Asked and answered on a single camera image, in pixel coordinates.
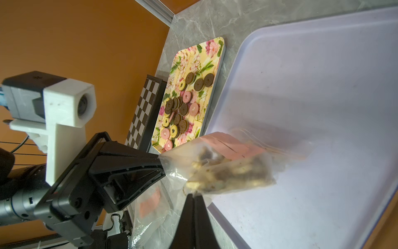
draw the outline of white 3d-printed bracket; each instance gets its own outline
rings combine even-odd
[[[79,115],[82,97],[87,105]],[[10,128],[26,132],[47,153],[46,182],[52,186],[86,145],[84,126],[93,117],[97,103],[94,86],[74,79],[46,87],[43,98],[45,124],[15,119]]]

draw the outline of white tray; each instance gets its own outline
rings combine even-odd
[[[249,35],[206,134],[246,126],[263,127],[259,137],[274,136],[278,147],[294,134],[316,148],[277,185],[214,199],[221,213],[209,209],[232,240],[361,248],[398,185],[398,8]]]

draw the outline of pink cookie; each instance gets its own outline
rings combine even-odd
[[[169,123],[171,123],[171,122],[172,122],[172,120],[173,120],[173,117],[174,117],[174,113],[175,113],[175,112],[173,112],[173,113],[170,115],[170,118],[169,118]]]
[[[167,140],[166,144],[164,145],[164,148],[169,151],[173,148],[173,142],[171,140]]]
[[[185,91],[184,95],[182,96],[182,101],[184,103],[189,103],[192,99],[192,92],[190,91]]]
[[[160,132],[160,136],[161,136],[163,139],[169,139],[169,137],[170,137],[170,130],[167,129],[167,128],[163,128],[163,130]]]
[[[199,112],[199,105],[197,103],[191,104],[189,108],[189,114],[194,117],[198,114],[198,112]]]

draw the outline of yellow cookie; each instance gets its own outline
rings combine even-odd
[[[168,117],[163,118],[163,126],[168,127],[170,125],[170,121]]]
[[[185,88],[187,88],[187,84],[185,83],[185,80],[182,80],[182,81],[179,83],[179,85],[178,85],[178,89],[179,89],[180,91],[184,91]]]
[[[178,127],[176,125],[172,125],[170,128],[170,136],[171,138],[176,138],[179,135]]]

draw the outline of orange wall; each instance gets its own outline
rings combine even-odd
[[[93,84],[97,110],[86,125],[87,139],[107,131],[124,144],[168,29],[134,0],[1,0],[0,81],[38,70]],[[8,118],[0,106],[0,120]],[[19,143],[25,136],[0,124],[0,141]],[[28,145],[18,153],[41,154]],[[19,164],[43,162],[44,156],[16,156]],[[40,221],[0,227],[0,245],[49,233]]]
[[[192,4],[199,2],[199,0],[161,0],[174,14],[188,8]]]

